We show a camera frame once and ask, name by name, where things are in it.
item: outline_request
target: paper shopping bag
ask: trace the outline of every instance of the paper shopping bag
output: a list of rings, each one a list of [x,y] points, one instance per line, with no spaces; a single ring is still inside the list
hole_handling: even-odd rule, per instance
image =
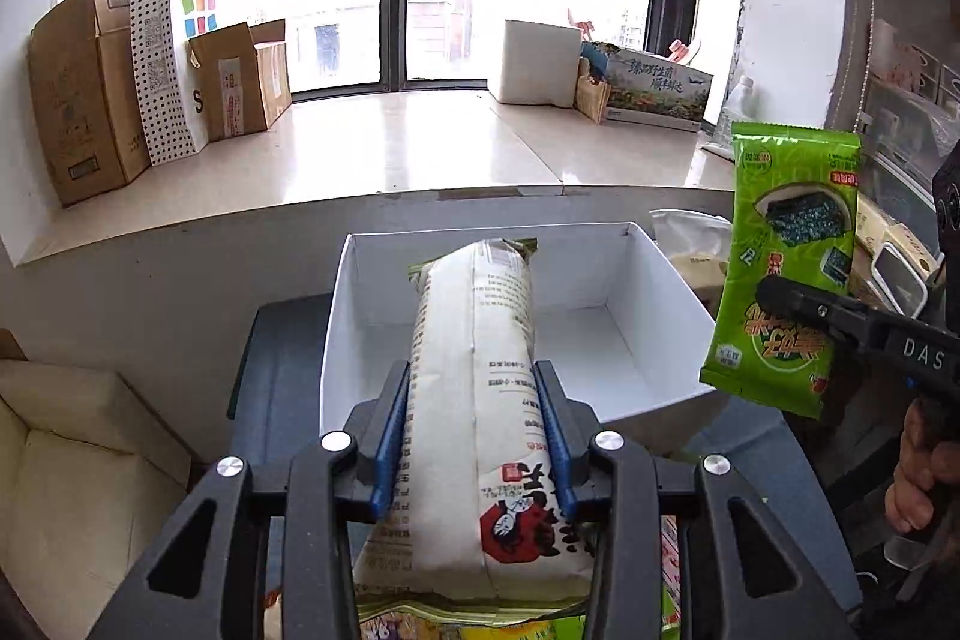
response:
[[[221,9],[220,0],[131,0],[133,77],[154,166],[200,152],[208,142],[187,42],[224,25]]]

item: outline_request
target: sofa cushion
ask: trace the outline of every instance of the sofa cushion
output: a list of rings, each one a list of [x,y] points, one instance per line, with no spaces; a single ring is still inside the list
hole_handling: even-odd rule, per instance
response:
[[[0,397],[31,429],[136,453],[186,485],[189,453],[115,372],[0,360]]]
[[[50,640],[83,640],[184,490],[140,456],[30,432],[4,569]]]
[[[13,502],[13,487],[20,471],[27,427],[0,399],[0,568],[6,552],[7,517]]]

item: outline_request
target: clear plastic bottle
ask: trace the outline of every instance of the clear plastic bottle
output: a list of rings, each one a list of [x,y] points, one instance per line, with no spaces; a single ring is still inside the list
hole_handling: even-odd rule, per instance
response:
[[[713,131],[714,143],[729,148],[733,141],[733,135],[731,135],[733,121],[748,121],[753,115],[754,81],[750,77],[741,76],[720,110],[717,126]]]

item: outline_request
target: silver bolt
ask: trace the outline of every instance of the silver bolt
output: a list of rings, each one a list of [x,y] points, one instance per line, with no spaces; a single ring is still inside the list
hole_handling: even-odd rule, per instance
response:
[[[704,469],[712,475],[726,475],[730,472],[730,462],[727,461],[726,456],[714,453],[704,459]]]
[[[243,459],[238,456],[224,456],[217,461],[217,474],[223,477],[234,477],[243,471]]]
[[[605,451],[618,451],[623,447],[623,437],[617,432],[600,432],[593,441]]]
[[[350,447],[350,442],[352,442],[352,437],[346,432],[330,432],[323,435],[320,446],[325,451],[337,453],[337,451],[346,451]]]

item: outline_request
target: window sill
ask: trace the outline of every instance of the window sill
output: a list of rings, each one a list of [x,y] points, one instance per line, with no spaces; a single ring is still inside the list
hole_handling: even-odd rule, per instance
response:
[[[294,104],[265,133],[213,143],[60,211],[20,263],[284,204],[411,191],[558,196],[576,185],[730,189],[733,167],[699,150],[694,134],[597,126],[575,110],[497,104],[488,92],[328,98]]]

